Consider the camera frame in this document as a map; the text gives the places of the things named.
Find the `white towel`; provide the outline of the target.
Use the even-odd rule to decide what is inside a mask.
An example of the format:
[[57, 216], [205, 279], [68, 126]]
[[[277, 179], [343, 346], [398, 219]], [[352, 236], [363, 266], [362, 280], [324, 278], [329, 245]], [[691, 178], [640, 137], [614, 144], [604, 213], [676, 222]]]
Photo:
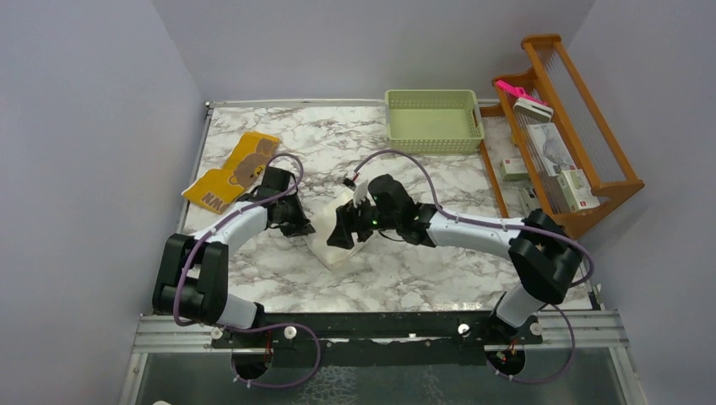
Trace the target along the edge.
[[359, 204], [366, 203], [366, 183], [347, 189], [311, 218], [315, 232], [307, 237], [310, 251], [330, 270], [337, 270], [359, 250], [354, 234], [359, 225]]

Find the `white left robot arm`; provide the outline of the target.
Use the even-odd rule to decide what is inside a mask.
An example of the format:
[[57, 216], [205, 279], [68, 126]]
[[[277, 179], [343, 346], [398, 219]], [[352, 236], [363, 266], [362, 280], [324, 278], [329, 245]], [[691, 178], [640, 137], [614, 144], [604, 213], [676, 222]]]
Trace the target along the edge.
[[180, 326], [230, 327], [243, 345], [261, 343], [264, 308], [230, 293], [229, 260], [265, 230], [277, 229], [287, 238], [314, 233], [297, 194], [300, 179], [268, 167], [261, 183], [215, 223], [191, 235], [171, 235], [155, 282], [153, 309], [174, 316]]

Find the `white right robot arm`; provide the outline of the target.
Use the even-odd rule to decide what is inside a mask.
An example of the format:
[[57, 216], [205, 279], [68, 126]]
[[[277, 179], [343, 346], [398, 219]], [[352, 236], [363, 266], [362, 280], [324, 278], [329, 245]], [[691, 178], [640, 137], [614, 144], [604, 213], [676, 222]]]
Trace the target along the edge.
[[378, 231], [393, 230], [414, 246], [458, 247], [510, 261], [519, 283], [498, 301], [489, 336], [508, 343], [536, 311], [559, 305], [581, 267], [583, 253], [541, 210], [524, 219], [459, 215], [436, 203], [415, 202], [390, 175], [360, 184], [348, 202], [328, 214], [328, 246], [351, 250]]

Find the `yellow bear towel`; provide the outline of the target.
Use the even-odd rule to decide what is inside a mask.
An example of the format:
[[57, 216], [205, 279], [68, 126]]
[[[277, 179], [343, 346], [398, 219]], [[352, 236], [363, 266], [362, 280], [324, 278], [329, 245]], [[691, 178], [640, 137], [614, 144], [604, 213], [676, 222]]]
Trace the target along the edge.
[[275, 136], [244, 132], [225, 163], [201, 175], [182, 196], [202, 209], [222, 214], [258, 179], [279, 144]]

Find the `green plastic basket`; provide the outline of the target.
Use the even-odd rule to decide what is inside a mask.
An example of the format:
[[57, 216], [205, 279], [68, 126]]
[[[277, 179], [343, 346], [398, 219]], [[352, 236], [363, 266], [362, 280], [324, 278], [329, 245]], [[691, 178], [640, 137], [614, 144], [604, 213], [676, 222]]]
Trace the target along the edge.
[[484, 140], [472, 90], [390, 89], [385, 104], [392, 149], [407, 154], [473, 154]]

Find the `small white green box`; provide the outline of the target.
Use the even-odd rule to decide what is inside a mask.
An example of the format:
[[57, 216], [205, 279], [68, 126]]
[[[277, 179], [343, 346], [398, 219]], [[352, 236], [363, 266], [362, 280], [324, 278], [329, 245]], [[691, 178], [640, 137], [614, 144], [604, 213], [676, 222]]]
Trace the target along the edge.
[[529, 172], [522, 158], [503, 159], [498, 168], [504, 181], [525, 181], [529, 179]]

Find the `white grey box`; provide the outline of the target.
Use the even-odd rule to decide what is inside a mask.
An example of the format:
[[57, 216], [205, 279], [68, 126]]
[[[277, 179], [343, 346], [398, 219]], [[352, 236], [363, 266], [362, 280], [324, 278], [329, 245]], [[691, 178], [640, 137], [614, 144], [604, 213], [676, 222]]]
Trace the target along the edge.
[[513, 103], [513, 111], [540, 123], [551, 122], [554, 114], [553, 109], [548, 105], [524, 97], [518, 97], [515, 100]]

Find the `wooden rack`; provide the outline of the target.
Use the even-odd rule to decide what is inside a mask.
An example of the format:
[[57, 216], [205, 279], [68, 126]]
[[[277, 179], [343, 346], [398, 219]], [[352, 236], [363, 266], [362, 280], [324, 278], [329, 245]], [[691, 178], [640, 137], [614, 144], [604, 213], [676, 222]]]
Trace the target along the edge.
[[522, 39], [521, 47], [529, 58], [530, 68], [523, 73], [494, 77], [492, 81], [502, 80], [521, 87], [552, 108], [552, 121], [576, 166], [583, 170], [599, 205], [580, 212], [568, 208], [556, 181], [549, 178], [539, 160], [539, 148], [529, 137], [527, 126], [531, 119], [513, 110], [514, 96], [498, 89], [496, 105], [481, 108], [480, 114], [505, 122], [512, 151], [524, 159], [541, 207], [569, 236], [577, 239], [642, 190], [644, 183], [569, 57], [561, 36], [529, 35]]

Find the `pink clip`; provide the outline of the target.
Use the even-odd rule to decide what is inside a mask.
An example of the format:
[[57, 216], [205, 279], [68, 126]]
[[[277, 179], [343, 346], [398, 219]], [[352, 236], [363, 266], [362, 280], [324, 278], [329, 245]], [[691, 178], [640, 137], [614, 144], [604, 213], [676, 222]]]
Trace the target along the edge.
[[509, 84], [508, 82], [498, 79], [494, 82], [494, 85], [498, 88], [503, 90], [504, 92], [516, 97], [516, 98], [523, 98], [526, 100], [529, 100], [531, 102], [534, 102], [539, 105], [546, 105], [546, 103], [542, 100], [539, 100], [532, 95], [530, 95], [523, 87], [519, 86], [513, 86]]

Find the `clear plastic package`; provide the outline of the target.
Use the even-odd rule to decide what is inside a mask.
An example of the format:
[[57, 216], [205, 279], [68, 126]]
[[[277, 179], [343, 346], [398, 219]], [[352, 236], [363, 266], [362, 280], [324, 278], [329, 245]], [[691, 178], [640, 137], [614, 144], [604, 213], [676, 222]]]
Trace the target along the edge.
[[548, 176], [558, 176], [564, 170], [577, 169], [554, 123], [529, 124], [527, 131]]

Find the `white green box upper shelf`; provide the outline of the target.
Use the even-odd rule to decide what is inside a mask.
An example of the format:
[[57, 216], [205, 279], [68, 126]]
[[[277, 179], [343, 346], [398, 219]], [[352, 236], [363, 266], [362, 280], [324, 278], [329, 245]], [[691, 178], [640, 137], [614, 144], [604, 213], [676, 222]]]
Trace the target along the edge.
[[563, 170], [557, 177], [561, 192], [571, 213], [597, 208], [599, 199], [592, 194], [591, 186], [582, 170]]

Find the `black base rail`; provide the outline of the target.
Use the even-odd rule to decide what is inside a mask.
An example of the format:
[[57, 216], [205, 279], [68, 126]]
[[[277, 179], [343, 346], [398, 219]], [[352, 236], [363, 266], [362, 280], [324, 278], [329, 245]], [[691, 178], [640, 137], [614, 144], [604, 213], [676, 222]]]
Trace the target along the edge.
[[320, 366], [483, 366], [487, 352], [510, 345], [539, 345], [531, 316], [517, 332], [500, 332], [487, 310], [443, 312], [268, 313], [266, 332], [222, 327], [211, 346], [228, 349], [250, 365], [280, 368]]

